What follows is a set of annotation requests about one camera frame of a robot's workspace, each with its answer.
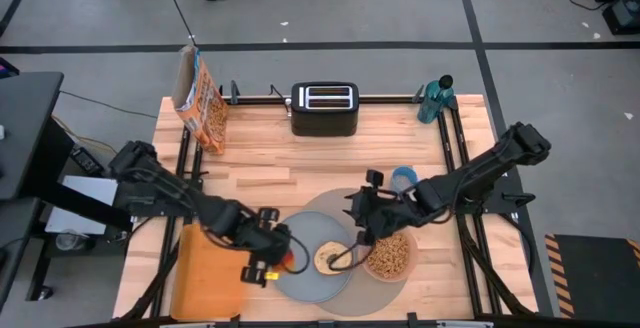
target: toaster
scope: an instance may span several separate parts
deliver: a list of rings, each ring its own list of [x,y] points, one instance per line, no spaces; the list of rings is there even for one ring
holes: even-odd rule
[[[291,88],[291,131],[307,137],[351,136],[358,126],[358,109],[353,83],[297,83]]]

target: orange cutting board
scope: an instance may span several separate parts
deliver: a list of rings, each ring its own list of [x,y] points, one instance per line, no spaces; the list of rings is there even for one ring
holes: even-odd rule
[[[199,224],[184,227],[176,268],[171,317],[182,321],[215,320],[240,314],[247,297],[240,281],[249,253],[215,246]]]

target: concrete floor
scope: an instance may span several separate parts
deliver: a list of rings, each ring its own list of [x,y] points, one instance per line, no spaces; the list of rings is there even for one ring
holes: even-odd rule
[[[520,169],[537,242],[545,233],[640,241],[634,189],[640,172],[640,52],[637,50],[489,50],[495,92],[485,91],[462,0],[177,0],[200,45],[239,43],[426,41],[444,49],[209,51],[218,83],[266,94],[302,80],[343,79],[363,93],[414,93],[452,74],[457,93],[497,93],[504,119],[533,123],[552,143],[542,165]],[[592,0],[581,0],[594,4]],[[11,0],[0,0],[0,15]],[[634,41],[612,36],[599,12],[568,0],[471,0],[482,40],[491,42]],[[2,47],[182,45],[188,34],[172,0],[22,0]],[[23,71],[62,71],[63,89],[155,114],[176,75],[177,53],[5,54]],[[54,112],[76,133],[116,148],[150,141],[153,119],[61,96]],[[636,115],[627,119],[625,113]],[[23,301],[38,242],[30,243],[0,326],[104,322],[111,317],[122,258],[55,260],[45,302]],[[538,243],[544,259],[544,244]],[[543,267],[548,262],[542,261]],[[546,282],[551,289],[547,269]],[[555,297],[551,297],[557,314]]]

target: wooden tabletop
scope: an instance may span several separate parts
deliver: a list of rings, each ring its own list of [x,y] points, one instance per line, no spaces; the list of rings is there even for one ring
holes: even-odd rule
[[[458,96],[460,116],[471,158],[494,143],[481,95]],[[363,104],[358,131],[352,137],[311,138],[291,133],[282,106],[232,106],[227,123],[227,146],[221,156],[205,153],[204,192],[238,199],[249,207],[271,206],[280,220],[307,202],[335,188],[365,184],[367,168],[389,178],[400,165],[413,166],[420,178],[446,173],[438,124],[416,119],[417,105]],[[455,147],[451,117],[449,136]],[[170,98],[162,101],[153,144],[163,166],[174,171],[178,159],[182,121]],[[191,144],[187,170],[195,150]],[[512,292],[531,310],[537,310],[533,288],[518,232],[497,216],[483,218],[493,265]],[[114,317],[128,311],[158,269],[166,220],[156,218],[132,238],[120,282]],[[176,238],[181,230],[178,222]],[[407,312],[418,319],[466,319],[473,313],[454,220],[444,225],[412,229],[420,251],[419,262],[402,292],[384,309],[361,317],[327,313],[315,304],[303,304],[282,295],[274,285],[249,287],[242,320],[404,320]],[[483,308],[488,311],[486,286],[476,267]],[[169,313],[173,276],[167,279],[162,314]]]

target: teal water bottle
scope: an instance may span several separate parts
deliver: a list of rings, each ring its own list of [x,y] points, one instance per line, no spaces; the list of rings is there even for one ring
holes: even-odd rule
[[[418,110],[418,120],[422,123],[433,122],[442,108],[453,98],[453,77],[443,75],[440,80],[427,84],[424,100]]]

